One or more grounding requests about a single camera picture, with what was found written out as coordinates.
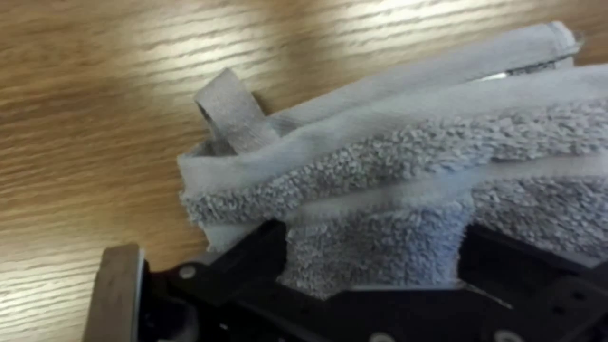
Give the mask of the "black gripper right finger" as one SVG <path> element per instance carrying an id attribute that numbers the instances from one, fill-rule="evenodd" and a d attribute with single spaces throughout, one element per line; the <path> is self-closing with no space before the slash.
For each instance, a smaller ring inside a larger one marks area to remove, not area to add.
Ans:
<path id="1" fill-rule="evenodd" d="M 418 292 L 407 342 L 608 342 L 606 267 L 470 227 L 460 292 Z"/>

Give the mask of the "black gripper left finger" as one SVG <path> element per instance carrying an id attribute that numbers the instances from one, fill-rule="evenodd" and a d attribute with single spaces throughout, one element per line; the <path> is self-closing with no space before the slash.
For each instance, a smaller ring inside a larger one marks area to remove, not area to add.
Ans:
<path id="1" fill-rule="evenodd" d="M 331 342 L 321 301 L 278 282 L 287 229 L 264 223 L 211 265 L 145 276 L 141 342 Z"/>

